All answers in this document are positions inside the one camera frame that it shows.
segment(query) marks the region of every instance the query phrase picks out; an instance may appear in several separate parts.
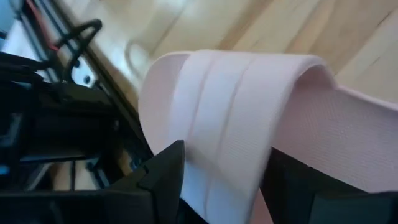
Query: red wire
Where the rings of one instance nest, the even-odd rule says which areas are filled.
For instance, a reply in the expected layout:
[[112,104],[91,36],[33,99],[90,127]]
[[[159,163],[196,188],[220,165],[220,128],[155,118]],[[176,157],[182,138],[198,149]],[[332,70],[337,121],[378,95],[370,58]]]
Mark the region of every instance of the red wire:
[[43,19],[42,19],[41,13],[40,13],[39,10],[37,10],[37,8],[33,5],[32,0],[26,0],[26,2],[27,2],[27,4],[29,5],[30,9],[33,11],[33,14],[34,14],[34,16],[35,16],[37,22],[39,22],[40,29],[42,30],[42,33],[43,33],[43,35],[44,35],[44,39],[45,39],[47,45],[49,46],[49,48],[51,48],[51,49],[53,49],[53,50],[55,50],[55,51],[58,51],[59,48],[56,47],[56,46],[54,46],[54,45],[51,43],[50,38],[49,38],[49,36],[47,35],[47,31],[46,31],[46,29],[45,29],[45,26],[44,26],[44,23],[43,23]]

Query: pink fabric strap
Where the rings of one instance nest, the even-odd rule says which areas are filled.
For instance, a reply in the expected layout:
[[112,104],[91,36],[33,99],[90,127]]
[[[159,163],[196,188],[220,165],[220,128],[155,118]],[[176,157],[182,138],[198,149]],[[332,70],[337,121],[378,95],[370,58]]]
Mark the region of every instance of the pink fabric strap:
[[258,186],[271,147],[368,192],[398,189],[396,106],[337,86],[315,56],[163,56],[139,116],[155,154],[186,141],[182,198],[209,223],[270,222]]

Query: wooden floor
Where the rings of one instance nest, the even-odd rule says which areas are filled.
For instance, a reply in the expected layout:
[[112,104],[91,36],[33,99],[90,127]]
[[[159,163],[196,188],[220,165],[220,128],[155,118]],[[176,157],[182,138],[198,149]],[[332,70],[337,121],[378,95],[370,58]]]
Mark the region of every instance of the wooden floor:
[[398,0],[57,0],[98,18],[92,45],[136,106],[151,63],[176,50],[315,54],[336,79],[398,103]]

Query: light wood surface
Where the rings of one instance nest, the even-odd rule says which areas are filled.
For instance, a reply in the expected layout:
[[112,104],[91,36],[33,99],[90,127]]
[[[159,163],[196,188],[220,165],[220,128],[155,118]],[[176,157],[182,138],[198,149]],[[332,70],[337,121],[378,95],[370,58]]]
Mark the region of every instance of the light wood surface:
[[340,84],[398,103],[398,0],[57,0],[137,105],[147,69],[167,52],[222,49],[315,54]]

